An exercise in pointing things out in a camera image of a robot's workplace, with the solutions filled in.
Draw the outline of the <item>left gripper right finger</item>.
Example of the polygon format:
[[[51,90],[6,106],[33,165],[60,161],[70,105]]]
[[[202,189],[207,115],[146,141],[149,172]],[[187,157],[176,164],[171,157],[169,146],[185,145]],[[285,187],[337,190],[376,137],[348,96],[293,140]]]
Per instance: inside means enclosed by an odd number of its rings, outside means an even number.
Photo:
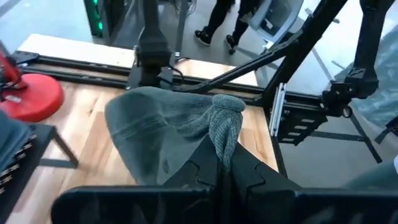
[[[290,224],[300,186],[237,144],[232,156],[233,224]]]

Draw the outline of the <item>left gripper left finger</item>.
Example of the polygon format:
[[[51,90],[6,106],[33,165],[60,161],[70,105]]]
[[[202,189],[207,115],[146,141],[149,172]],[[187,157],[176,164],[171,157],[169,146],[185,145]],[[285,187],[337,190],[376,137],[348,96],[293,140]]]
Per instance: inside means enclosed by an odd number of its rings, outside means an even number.
[[[209,136],[163,186],[176,190],[165,201],[163,224],[224,224],[221,162]]]

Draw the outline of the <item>green washed cotton cap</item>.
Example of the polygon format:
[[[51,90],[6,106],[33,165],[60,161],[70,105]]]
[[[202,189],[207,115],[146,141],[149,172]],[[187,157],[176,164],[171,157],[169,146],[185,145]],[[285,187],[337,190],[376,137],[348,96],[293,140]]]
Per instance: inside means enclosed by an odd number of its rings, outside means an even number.
[[[129,90],[105,106],[114,146],[138,184],[163,184],[210,137],[229,175],[245,102],[229,95]]]

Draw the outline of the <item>person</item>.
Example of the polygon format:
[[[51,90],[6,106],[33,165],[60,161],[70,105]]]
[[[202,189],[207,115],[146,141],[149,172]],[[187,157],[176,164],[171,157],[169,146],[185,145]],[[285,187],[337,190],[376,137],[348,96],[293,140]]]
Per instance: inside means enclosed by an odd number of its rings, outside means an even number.
[[[234,31],[232,34],[226,35],[225,41],[229,48],[229,54],[234,54],[236,47],[242,35],[245,33],[249,24],[244,21],[244,18],[249,14],[254,13],[261,5],[262,0],[240,0],[238,17],[236,19]],[[216,4],[211,12],[208,24],[202,30],[194,32],[195,37],[204,45],[209,46],[212,37],[220,25],[224,22],[227,13],[235,5],[236,0],[216,0]]]

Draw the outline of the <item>black perforated metal rack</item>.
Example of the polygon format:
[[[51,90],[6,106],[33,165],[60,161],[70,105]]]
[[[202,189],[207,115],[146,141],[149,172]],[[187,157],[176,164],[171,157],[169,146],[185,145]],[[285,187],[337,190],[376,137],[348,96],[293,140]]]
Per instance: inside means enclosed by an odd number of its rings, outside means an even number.
[[[79,161],[55,126],[31,124],[32,148],[14,151],[0,162],[0,224],[5,224],[25,186],[38,166],[76,169]],[[51,141],[68,157],[67,160],[42,156]]]

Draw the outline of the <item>dark metal cart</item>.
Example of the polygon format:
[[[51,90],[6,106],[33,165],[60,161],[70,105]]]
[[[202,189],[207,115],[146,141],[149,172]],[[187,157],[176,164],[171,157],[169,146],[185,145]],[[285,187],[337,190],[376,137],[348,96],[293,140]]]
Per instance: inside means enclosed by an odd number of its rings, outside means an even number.
[[[160,27],[170,16],[175,22],[176,35],[168,43],[175,57],[182,51],[185,22],[190,10],[195,10],[197,0],[83,0],[93,37],[105,45],[133,49],[139,45],[141,32],[146,25]]]

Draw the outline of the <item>red lamp with white shade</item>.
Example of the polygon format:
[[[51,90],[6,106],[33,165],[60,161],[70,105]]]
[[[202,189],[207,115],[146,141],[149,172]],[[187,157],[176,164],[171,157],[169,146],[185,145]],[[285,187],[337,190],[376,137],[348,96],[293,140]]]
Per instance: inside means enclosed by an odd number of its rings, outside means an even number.
[[[56,79],[41,73],[24,73],[21,66],[39,54],[10,54],[0,40],[0,110],[14,119],[38,122],[56,113],[64,102],[64,92]]]

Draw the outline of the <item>silver aluminium bracket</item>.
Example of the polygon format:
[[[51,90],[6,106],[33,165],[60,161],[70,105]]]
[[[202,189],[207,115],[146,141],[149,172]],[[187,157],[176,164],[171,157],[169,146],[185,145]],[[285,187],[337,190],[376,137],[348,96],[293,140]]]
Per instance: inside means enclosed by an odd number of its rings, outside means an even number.
[[[285,100],[286,83],[280,83],[276,88],[274,102],[271,110],[271,117],[269,121],[270,136],[277,137],[279,131],[280,119],[283,112],[283,105]]]

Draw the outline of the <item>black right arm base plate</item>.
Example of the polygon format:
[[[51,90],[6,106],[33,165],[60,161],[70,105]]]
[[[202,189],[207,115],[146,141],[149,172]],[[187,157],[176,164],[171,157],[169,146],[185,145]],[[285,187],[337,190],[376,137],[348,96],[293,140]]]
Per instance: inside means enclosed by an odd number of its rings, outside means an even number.
[[[131,71],[128,75],[125,89],[132,90],[140,86],[153,86],[156,88],[171,90],[173,85],[173,71],[170,65],[175,65],[175,55],[172,54],[169,64],[159,68],[144,68],[139,65],[139,59],[134,59]]]

